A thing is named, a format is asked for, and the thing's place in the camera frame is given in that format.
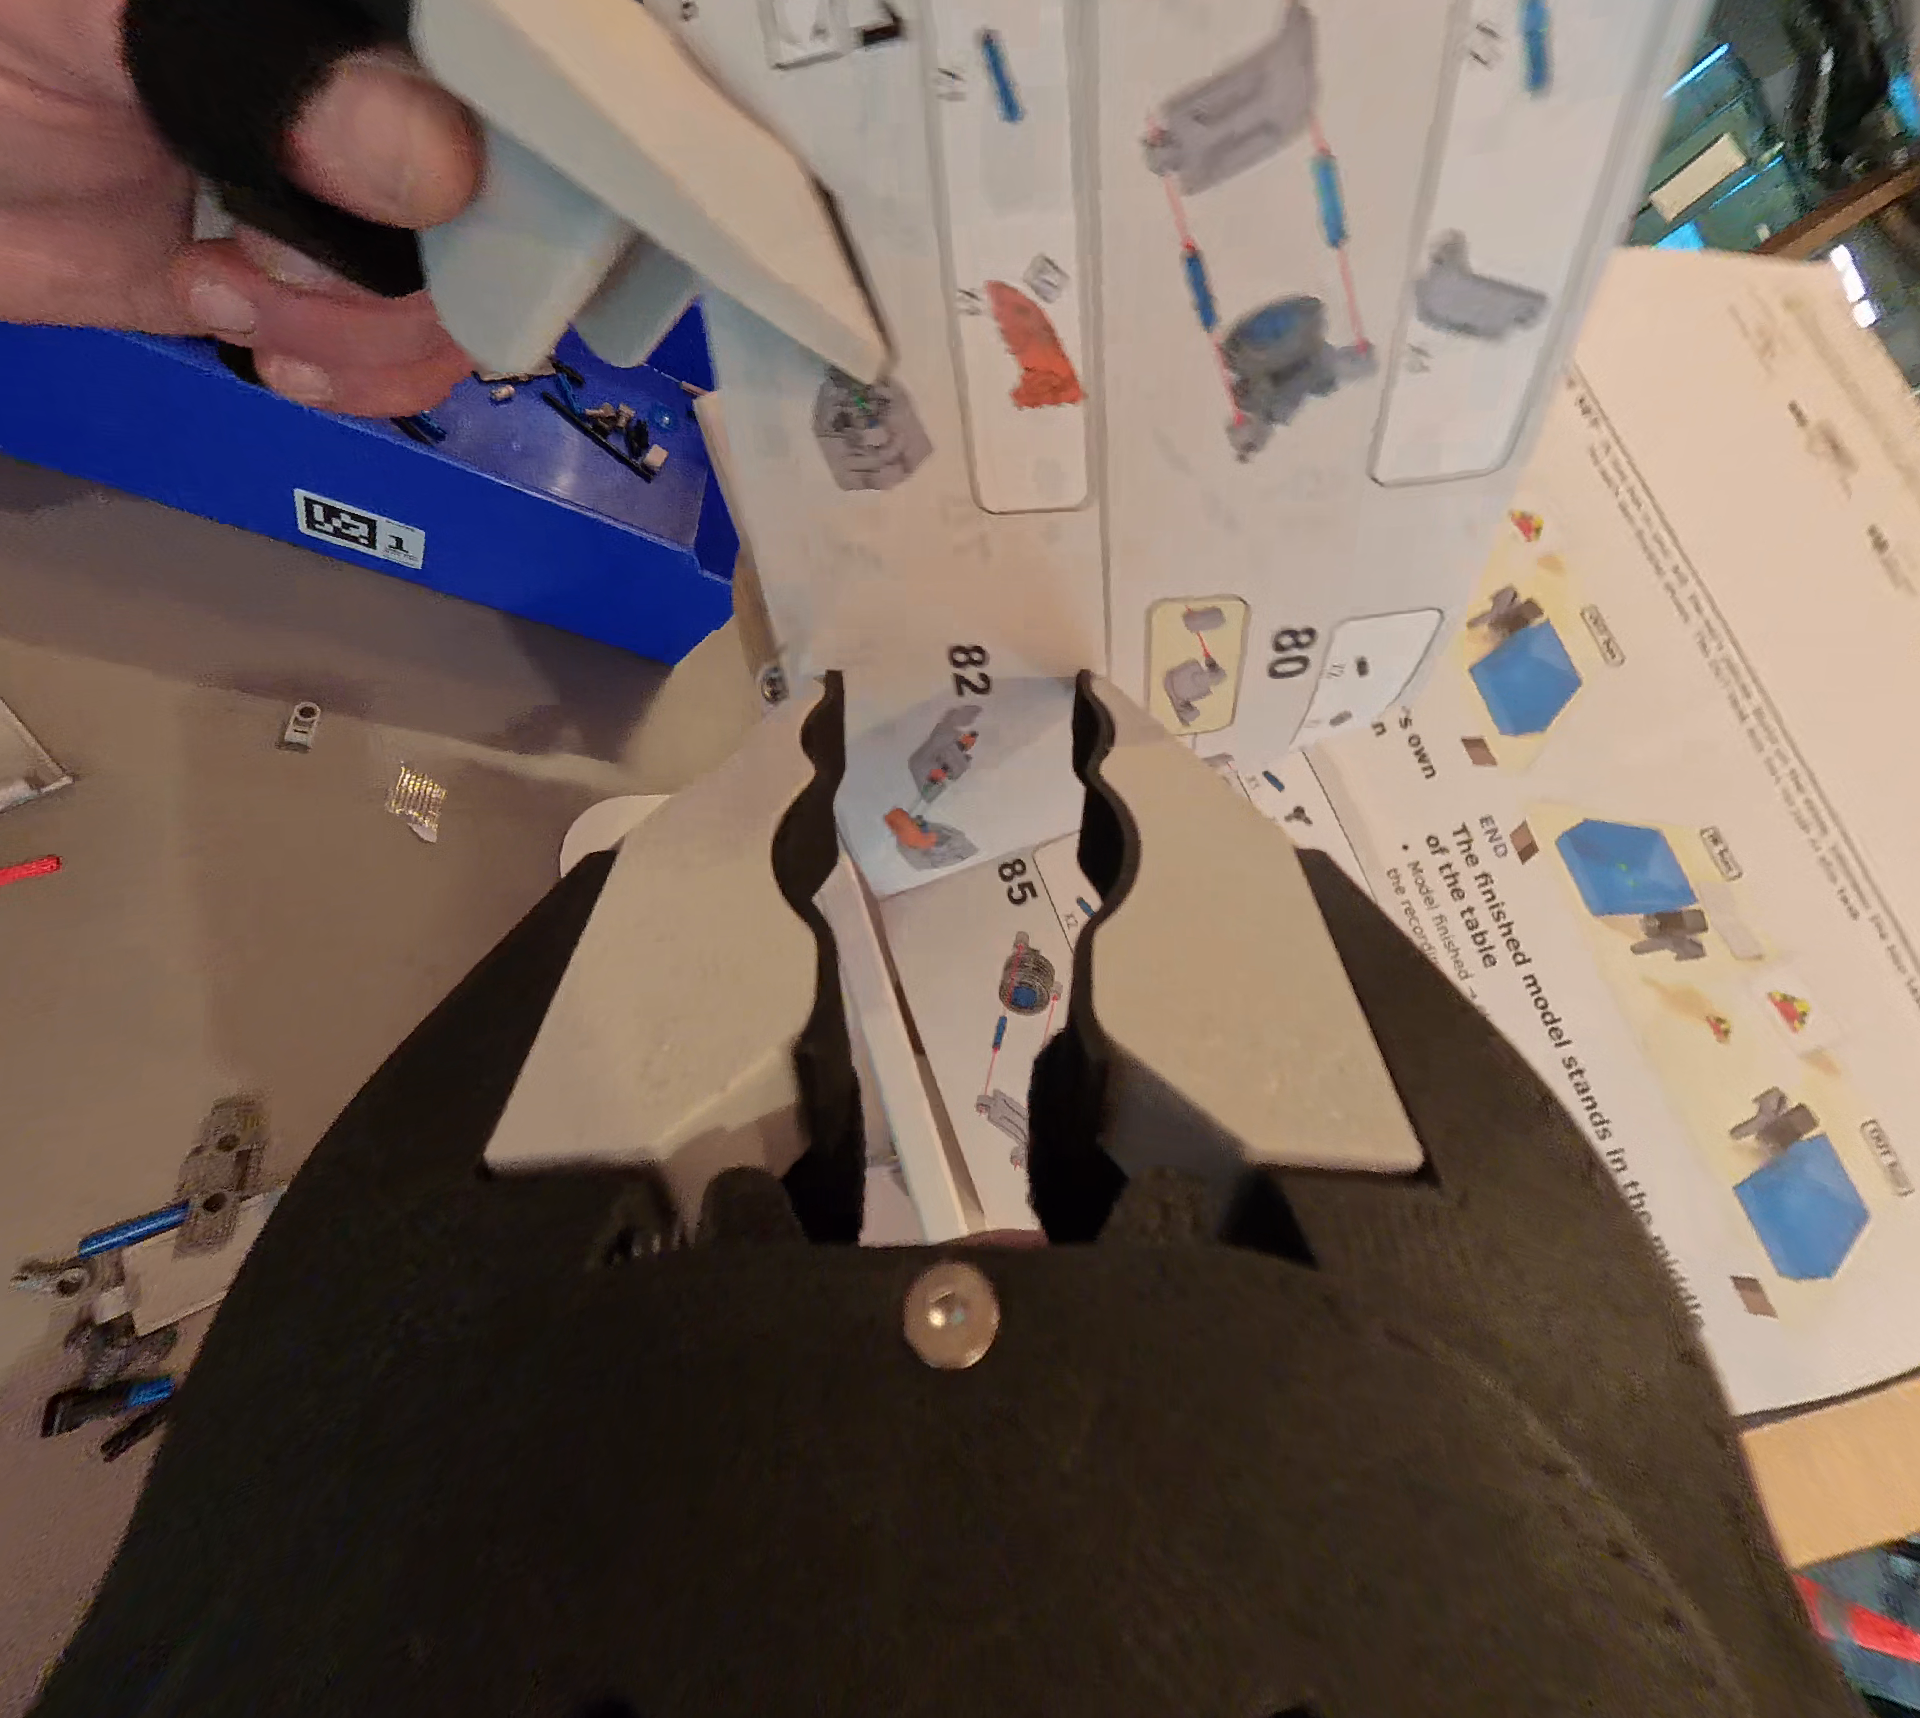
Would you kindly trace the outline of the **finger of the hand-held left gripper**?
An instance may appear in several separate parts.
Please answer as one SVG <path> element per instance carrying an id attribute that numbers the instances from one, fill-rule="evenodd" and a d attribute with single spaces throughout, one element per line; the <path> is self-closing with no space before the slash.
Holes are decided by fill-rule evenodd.
<path id="1" fill-rule="evenodd" d="M 486 172 L 423 238 L 424 286 L 483 371 L 575 325 L 631 364 L 701 283 L 856 379 L 887 340 L 815 179 L 637 0 L 411 0 L 420 69 L 480 120 Z"/>

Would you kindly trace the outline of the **blue axle pin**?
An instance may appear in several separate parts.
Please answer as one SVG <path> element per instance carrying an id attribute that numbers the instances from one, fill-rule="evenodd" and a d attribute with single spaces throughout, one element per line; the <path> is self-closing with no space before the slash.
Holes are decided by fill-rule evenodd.
<path id="1" fill-rule="evenodd" d="M 102 1227 L 76 1242 L 72 1258 L 92 1263 L 120 1250 L 132 1250 L 147 1242 L 180 1233 L 180 1229 L 188 1224 L 192 1215 L 193 1201 L 176 1201 L 158 1209 L 156 1212 Z"/>

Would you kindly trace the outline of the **instruction booklet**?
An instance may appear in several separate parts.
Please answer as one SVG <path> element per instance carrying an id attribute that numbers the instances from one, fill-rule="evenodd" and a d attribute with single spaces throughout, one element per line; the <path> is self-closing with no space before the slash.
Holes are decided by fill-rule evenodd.
<path id="1" fill-rule="evenodd" d="M 1707 2 L 649 0 L 884 320 L 863 384 L 710 291 L 710 445 L 989 1224 L 1096 910 L 1074 676 L 1230 785 L 1409 698 Z"/>

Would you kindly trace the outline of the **large printed task sheet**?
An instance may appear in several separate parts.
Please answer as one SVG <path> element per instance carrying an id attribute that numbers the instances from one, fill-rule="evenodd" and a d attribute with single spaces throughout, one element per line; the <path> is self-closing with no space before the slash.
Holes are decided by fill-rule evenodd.
<path id="1" fill-rule="evenodd" d="M 1313 756 L 1739 1414 L 1918 1360 L 1916 396 L 1862 320 L 1619 255 L 1427 685 Z"/>

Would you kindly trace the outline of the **blue storage bin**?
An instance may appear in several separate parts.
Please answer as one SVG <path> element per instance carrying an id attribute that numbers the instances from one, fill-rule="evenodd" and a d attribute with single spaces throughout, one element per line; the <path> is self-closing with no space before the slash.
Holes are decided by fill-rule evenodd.
<path id="1" fill-rule="evenodd" d="M 204 340 L 6 325 L 4 458 L 676 663 L 733 615 L 737 531 L 691 308 L 630 370 L 564 335 L 395 422 L 308 410 Z"/>

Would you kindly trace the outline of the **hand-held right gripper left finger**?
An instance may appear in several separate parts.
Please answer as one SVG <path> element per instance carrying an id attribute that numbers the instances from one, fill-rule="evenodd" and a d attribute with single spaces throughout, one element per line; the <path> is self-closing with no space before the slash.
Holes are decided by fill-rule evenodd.
<path id="1" fill-rule="evenodd" d="M 666 1188 L 784 1177 L 847 1138 L 847 1025 L 818 907 L 840 860 L 838 676 L 799 681 L 613 851 L 483 1160 Z"/>

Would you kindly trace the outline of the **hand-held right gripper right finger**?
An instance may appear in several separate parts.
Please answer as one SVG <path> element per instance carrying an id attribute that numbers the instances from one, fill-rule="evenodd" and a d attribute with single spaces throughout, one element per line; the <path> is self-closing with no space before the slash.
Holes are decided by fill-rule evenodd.
<path id="1" fill-rule="evenodd" d="M 1107 678 L 1072 699 L 1095 889 L 1070 976 L 1095 1145 L 1126 1177 L 1422 1164 L 1293 841 Z"/>

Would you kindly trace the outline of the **dark grey double connector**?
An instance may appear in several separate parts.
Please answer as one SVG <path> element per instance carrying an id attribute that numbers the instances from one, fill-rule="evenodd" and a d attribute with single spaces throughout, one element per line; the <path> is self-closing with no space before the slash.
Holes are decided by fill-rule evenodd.
<path id="1" fill-rule="evenodd" d="M 206 1106 L 180 1165 L 177 1197 L 186 1206 L 176 1234 L 177 1258 L 225 1250 L 267 1175 L 270 1112 L 264 1096 L 225 1096 Z"/>

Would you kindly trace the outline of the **black elbow connector blue pin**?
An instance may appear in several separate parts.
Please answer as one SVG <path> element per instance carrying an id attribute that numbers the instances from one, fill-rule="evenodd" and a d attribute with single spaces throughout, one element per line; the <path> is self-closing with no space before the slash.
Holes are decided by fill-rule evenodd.
<path id="1" fill-rule="evenodd" d="M 69 1437 L 98 1422 L 141 1418 L 163 1407 L 176 1393 L 177 1383 L 167 1374 L 72 1385 L 45 1402 L 39 1436 Z"/>

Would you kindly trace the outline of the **person's left hand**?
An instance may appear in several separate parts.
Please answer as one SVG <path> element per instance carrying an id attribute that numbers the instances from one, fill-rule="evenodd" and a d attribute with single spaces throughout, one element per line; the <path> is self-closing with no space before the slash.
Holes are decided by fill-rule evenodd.
<path id="1" fill-rule="evenodd" d="M 121 60 L 125 0 L 2 0 L 2 316 L 246 350 L 339 415 L 437 408 L 473 363 L 430 298 L 360 291 L 252 227 L 196 238 L 198 181 Z"/>

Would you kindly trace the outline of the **large grey curved panel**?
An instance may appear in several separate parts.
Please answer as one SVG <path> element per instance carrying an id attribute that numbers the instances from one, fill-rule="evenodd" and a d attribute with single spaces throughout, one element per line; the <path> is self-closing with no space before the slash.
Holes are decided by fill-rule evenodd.
<path id="1" fill-rule="evenodd" d="M 129 1248 L 123 1275 L 135 1336 L 153 1336 L 217 1305 L 280 1197 L 276 1185 L 246 1201 L 226 1243 L 215 1250 L 180 1250 L 183 1230 Z"/>

